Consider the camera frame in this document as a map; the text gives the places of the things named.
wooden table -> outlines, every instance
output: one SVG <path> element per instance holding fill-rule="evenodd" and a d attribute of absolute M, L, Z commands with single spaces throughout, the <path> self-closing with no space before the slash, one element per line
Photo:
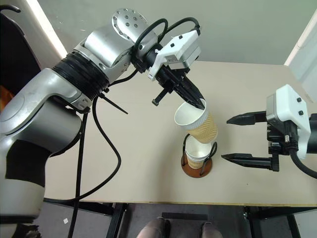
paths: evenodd
<path fill-rule="evenodd" d="M 100 101 L 97 113 L 107 135 L 122 156 L 117 175 L 85 201 L 194 203 L 258 206 L 317 206 L 317 180 L 301 172 L 289 156 L 280 156 L 280 172 L 245 168 L 221 158 L 221 154 L 252 153 L 268 157 L 266 123 L 250 126 L 226 124 L 237 114 L 265 110 L 266 97 L 290 84 L 317 112 L 305 91 L 282 65 L 197 61 L 188 77 L 204 95 L 218 125 L 218 151 L 211 172 L 191 178 L 180 166 L 186 135 L 174 122 L 183 102 L 167 95 L 158 107 L 151 101 L 162 88 L 145 74 L 111 87 L 108 97 L 129 112 L 125 115 Z M 48 159 L 46 197 L 72 198 L 78 145 Z M 82 193 L 95 187 L 114 170 L 117 158 L 89 116 L 82 171 Z M 317 170 L 317 155 L 304 163 Z"/>

black metal frame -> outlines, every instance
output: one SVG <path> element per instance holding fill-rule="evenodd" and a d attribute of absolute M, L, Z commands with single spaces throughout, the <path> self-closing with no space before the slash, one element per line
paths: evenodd
<path fill-rule="evenodd" d="M 72 207 L 71 205 L 52 203 L 66 207 Z M 112 203 L 98 203 L 98 202 L 79 202 L 79 209 L 89 212 L 101 213 L 104 215 L 112 216 L 111 222 L 108 228 L 106 238 L 116 238 L 121 225 L 121 220 L 124 212 L 128 207 L 128 203 L 116 203 L 113 207 Z"/>
<path fill-rule="evenodd" d="M 249 220 L 252 238 L 262 238 L 261 220 L 273 217 L 287 216 L 287 221 L 293 238 L 300 238 L 294 214 L 315 210 L 317 207 L 245 207 L 245 215 Z"/>

paper cup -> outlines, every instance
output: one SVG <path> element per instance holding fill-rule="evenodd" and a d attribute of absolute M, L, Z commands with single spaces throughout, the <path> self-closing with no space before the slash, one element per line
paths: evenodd
<path fill-rule="evenodd" d="M 174 120 L 189 134 L 201 143 L 210 143 L 217 137 L 218 129 L 206 107 L 206 102 L 201 99 L 204 110 L 195 108 L 189 103 L 183 103 L 176 111 Z"/>
<path fill-rule="evenodd" d="M 211 143 L 203 144 L 196 140 L 193 136 L 188 136 L 185 146 L 188 165 L 193 169 L 201 168 L 205 158 L 207 158 L 210 154 L 211 148 Z"/>

floor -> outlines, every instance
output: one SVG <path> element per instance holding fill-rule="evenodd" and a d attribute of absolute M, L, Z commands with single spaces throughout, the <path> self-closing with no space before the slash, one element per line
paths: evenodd
<path fill-rule="evenodd" d="M 249 222 L 243 218 L 243 207 L 182 204 L 130 204 L 123 217 L 118 237 L 135 238 L 148 221 L 161 216 L 162 212 L 207 215 L 208 220 L 220 230 L 223 238 L 251 238 Z M 69 207 L 44 203 L 35 224 L 39 225 L 44 238 L 67 237 L 71 215 L 72 209 Z M 80 210 L 73 237 L 104 238 L 110 221 L 109 216 Z M 203 222 L 175 219 L 170 221 L 171 238 L 198 238 Z M 268 219 L 262 221 L 261 226 L 264 238 L 291 238 L 286 218 Z"/>

